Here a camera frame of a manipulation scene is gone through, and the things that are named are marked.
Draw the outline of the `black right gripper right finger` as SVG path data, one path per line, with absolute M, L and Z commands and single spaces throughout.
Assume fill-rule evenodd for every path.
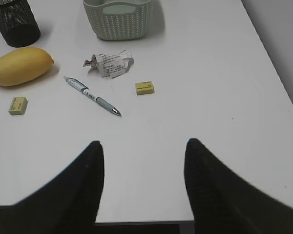
M 238 176 L 196 138 L 184 180 L 197 234 L 293 234 L 293 208 Z

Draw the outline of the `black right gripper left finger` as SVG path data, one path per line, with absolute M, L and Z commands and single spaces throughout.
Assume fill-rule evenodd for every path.
M 0 234 L 93 234 L 104 187 L 99 141 L 91 142 L 60 174 L 0 211 Z

